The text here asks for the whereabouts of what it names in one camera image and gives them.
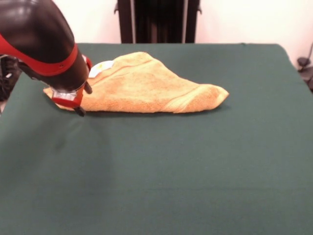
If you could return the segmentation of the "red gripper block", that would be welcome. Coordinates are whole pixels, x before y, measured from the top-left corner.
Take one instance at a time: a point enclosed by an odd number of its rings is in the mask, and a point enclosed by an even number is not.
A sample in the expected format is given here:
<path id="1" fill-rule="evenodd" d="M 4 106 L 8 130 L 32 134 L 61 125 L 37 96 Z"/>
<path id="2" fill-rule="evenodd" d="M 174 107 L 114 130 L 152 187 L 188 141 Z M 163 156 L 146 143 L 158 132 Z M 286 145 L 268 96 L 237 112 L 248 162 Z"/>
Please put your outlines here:
<path id="1" fill-rule="evenodd" d="M 86 64 L 86 72 L 84 73 L 84 76 L 83 76 L 85 81 L 83 82 L 83 84 L 78 89 L 73 90 L 71 92 L 60 92 L 55 89 L 52 89 L 52 96 L 51 96 L 51 100 L 55 104 L 65 107 L 67 109 L 74 110 L 75 113 L 79 115 L 80 117 L 84 117 L 86 114 L 86 111 L 81 107 L 83 93 L 84 91 L 87 94 L 92 93 L 92 88 L 87 82 L 92 63 L 88 57 L 82 55 L 82 58 Z"/>

